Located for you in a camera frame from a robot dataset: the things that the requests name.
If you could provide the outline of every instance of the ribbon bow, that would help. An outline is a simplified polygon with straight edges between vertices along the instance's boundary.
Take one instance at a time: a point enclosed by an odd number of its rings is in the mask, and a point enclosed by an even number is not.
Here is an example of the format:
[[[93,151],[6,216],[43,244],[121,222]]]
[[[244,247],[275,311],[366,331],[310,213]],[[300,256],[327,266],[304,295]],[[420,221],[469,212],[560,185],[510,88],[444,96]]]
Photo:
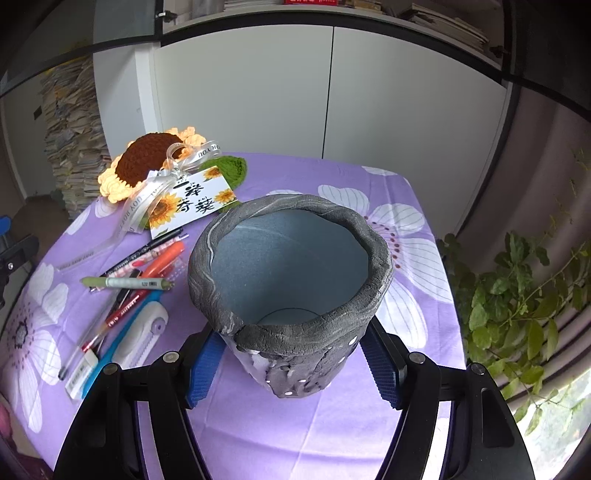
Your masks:
[[[180,148],[186,149],[183,158],[174,159],[174,153]],[[143,182],[141,188],[134,192],[125,202],[123,216],[117,224],[113,235],[100,245],[88,250],[57,267],[58,270],[66,270],[81,262],[92,258],[99,253],[113,247],[123,240],[127,232],[141,233],[148,225],[150,215],[158,205],[160,199],[182,178],[194,173],[199,165],[205,161],[219,157],[222,151],[213,141],[204,143],[200,147],[194,147],[184,143],[175,143],[169,146],[166,151],[166,161],[161,170],[150,171],[148,178]]]

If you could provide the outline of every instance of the pen holder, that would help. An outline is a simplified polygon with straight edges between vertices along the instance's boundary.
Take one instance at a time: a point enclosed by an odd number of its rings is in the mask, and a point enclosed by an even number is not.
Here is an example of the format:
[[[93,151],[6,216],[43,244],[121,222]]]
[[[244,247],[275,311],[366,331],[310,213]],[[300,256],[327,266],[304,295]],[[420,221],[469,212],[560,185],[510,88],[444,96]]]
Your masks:
[[[189,261],[193,303],[280,398],[331,382],[391,278],[388,247],[364,218],[312,195],[270,195],[220,215]]]

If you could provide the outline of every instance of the white cabinet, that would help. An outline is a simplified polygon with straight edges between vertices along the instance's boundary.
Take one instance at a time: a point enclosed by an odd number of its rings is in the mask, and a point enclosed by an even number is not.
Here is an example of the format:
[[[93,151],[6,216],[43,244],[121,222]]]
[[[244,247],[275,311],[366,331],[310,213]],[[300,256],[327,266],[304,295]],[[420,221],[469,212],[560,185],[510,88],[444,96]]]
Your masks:
[[[158,49],[163,128],[192,125],[224,151],[320,158],[332,32],[265,25]]]
[[[336,27],[324,158],[404,175],[433,232],[453,232],[488,169],[505,94],[433,50]]]

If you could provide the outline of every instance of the toothbrush-shaped blue handle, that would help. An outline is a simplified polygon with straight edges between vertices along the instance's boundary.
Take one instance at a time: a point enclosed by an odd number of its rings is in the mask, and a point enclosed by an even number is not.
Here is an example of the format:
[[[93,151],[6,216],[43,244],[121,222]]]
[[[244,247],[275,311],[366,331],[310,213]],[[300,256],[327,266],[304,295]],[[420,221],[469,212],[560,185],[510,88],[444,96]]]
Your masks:
[[[139,315],[139,313],[151,301],[159,301],[161,296],[162,296],[162,291],[154,290],[154,291],[150,292],[150,294],[138,306],[138,308],[135,310],[134,314],[131,316],[131,318],[125,324],[125,326],[121,329],[119,335],[117,335],[117,337],[115,338],[115,340],[113,341],[113,343],[111,344],[109,349],[105,352],[103,357],[99,360],[99,363],[96,364],[96,367],[94,368],[94,370],[92,371],[92,373],[90,374],[88,379],[86,380],[86,382],[84,384],[84,388],[82,389],[82,399],[84,399],[86,397],[86,394],[88,393],[88,391],[92,387],[92,384],[96,380],[96,377],[99,376],[100,371],[103,370],[103,367],[105,365],[111,363],[111,360],[113,358],[113,354],[117,350],[117,347],[121,343],[121,340],[123,340],[123,338],[125,337],[125,334],[129,330],[129,328],[133,325],[133,323],[134,323],[135,319],[137,318],[137,316]]]

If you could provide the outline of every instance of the purple tablecloth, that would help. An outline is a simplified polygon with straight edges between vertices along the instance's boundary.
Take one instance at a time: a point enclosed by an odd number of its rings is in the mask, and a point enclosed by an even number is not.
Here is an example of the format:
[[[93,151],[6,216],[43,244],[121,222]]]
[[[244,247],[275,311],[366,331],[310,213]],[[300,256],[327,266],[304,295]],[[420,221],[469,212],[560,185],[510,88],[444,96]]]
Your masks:
[[[377,317],[410,350],[423,351],[441,365],[464,367],[449,286],[431,231],[405,178],[326,160],[243,156],[248,175],[236,189],[243,202],[271,192],[311,193],[363,215],[387,240],[395,267]],[[1,391],[52,467],[79,406],[67,396],[57,372],[110,295],[90,294],[79,280],[100,274],[144,245],[148,233],[129,233],[110,254],[74,269],[60,272],[55,266],[110,237],[120,214],[121,207],[100,199],[72,223],[24,289],[1,339]],[[211,218],[186,227],[186,259]],[[148,362],[178,349],[205,324],[182,278],[163,295],[162,303],[170,320]],[[189,417],[214,479],[358,480],[375,477],[399,415],[379,396],[358,348],[327,389],[302,399],[274,397],[226,351],[209,395]],[[442,405],[425,478],[438,478],[448,418],[449,406]],[[150,478],[162,478],[147,406],[142,406],[141,430]]]

